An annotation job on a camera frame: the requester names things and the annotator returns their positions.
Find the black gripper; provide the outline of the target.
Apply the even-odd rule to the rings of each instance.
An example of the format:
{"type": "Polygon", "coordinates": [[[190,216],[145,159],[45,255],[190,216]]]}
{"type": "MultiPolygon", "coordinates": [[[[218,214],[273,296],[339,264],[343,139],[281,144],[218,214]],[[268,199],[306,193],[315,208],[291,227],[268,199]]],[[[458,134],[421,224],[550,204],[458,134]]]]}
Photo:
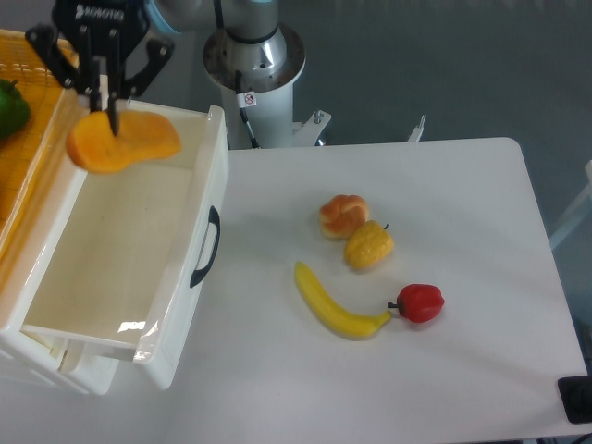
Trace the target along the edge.
{"type": "Polygon", "coordinates": [[[102,110],[100,61],[107,70],[107,117],[119,132],[117,100],[138,97],[174,54],[166,38],[151,37],[148,1],[56,1],[50,24],[38,24],[25,39],[61,86],[89,96],[90,111],[102,110]]]}

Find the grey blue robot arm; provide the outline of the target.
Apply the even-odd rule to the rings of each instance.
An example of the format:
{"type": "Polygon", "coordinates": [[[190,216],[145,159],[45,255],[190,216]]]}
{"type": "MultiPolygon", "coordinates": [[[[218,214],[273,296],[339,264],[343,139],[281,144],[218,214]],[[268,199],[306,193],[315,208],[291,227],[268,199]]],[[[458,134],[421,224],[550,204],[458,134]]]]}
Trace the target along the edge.
{"type": "MultiPolygon", "coordinates": [[[[238,123],[253,147],[262,144],[253,110],[267,82],[288,60],[276,1],[215,1],[216,31],[204,49],[208,74],[233,93],[238,123]]],[[[57,81],[104,111],[112,134],[120,132],[118,102],[138,97],[174,54],[169,33],[194,28],[199,1],[57,1],[52,22],[25,33],[57,81]]]]}

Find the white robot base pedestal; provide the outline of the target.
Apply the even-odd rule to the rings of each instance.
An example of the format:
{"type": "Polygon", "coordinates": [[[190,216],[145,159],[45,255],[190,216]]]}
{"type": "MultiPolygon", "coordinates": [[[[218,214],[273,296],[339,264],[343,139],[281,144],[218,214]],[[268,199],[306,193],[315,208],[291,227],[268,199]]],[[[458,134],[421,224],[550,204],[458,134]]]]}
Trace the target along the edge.
{"type": "Polygon", "coordinates": [[[294,84],[305,67],[300,36],[284,23],[259,43],[243,43],[215,31],[203,63],[221,93],[232,150],[308,147],[320,143],[331,115],[317,109],[293,119],[294,84]]]}

